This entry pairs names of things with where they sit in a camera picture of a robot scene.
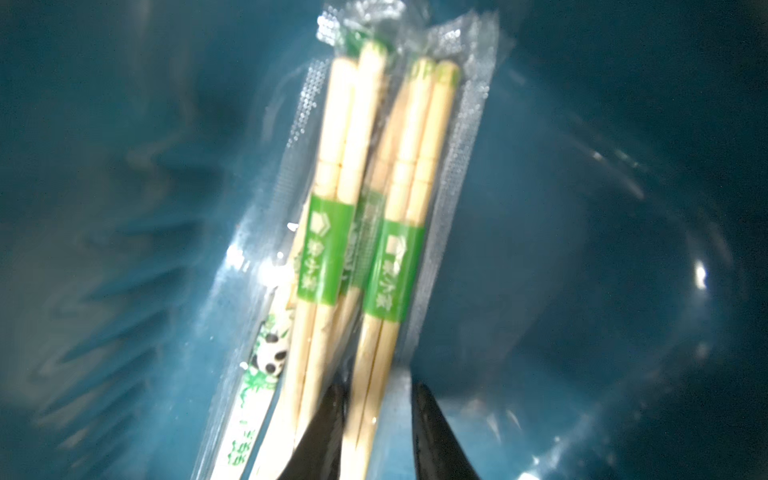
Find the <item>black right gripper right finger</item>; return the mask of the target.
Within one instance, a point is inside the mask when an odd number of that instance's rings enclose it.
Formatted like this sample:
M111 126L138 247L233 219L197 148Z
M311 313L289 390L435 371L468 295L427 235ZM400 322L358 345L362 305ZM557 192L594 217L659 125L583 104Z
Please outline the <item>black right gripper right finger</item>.
M411 407L416 478L478 480L436 398L424 383L412 386Z

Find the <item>teal storage box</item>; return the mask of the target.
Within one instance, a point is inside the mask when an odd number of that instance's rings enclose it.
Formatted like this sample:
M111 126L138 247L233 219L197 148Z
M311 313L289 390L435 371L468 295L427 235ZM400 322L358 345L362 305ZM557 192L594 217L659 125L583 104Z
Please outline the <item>teal storage box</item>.
M1 475L190 479L309 180L320 1L1 5ZM767 475L767 5L434 1L496 71L412 383L484 479Z

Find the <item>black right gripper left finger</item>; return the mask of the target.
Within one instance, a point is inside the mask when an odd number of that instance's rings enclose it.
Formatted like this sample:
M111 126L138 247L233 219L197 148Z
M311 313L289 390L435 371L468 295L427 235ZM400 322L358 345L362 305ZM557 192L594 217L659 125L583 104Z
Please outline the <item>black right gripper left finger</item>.
M334 383L326 390L279 480L337 480L345 423L345 387Z

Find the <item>chopsticks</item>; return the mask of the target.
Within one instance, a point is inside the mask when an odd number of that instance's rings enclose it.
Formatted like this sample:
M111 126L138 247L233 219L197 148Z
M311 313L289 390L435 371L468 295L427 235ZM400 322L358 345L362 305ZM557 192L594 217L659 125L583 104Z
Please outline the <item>chopsticks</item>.
M304 202L299 213L281 225L275 252L248 265L259 297L247 317L246 348L237 363L225 369L231 385L220 391L219 409L210 417L196 479L241 479L266 433L289 351L295 308L291 296L307 210Z
M319 20L318 36L336 55L320 71L308 74L297 113L296 126L303 129L317 99L324 99L317 141L300 149L303 134L298 131L288 145L289 151L312 159L314 176L292 289L289 351L276 406L251 458L253 479L279 476L321 398L350 235L386 91L385 72L406 10L402 1L349 1Z
M364 187L357 260L362 293L339 475L363 479L400 331L424 318L495 71L493 12L412 34L407 63Z

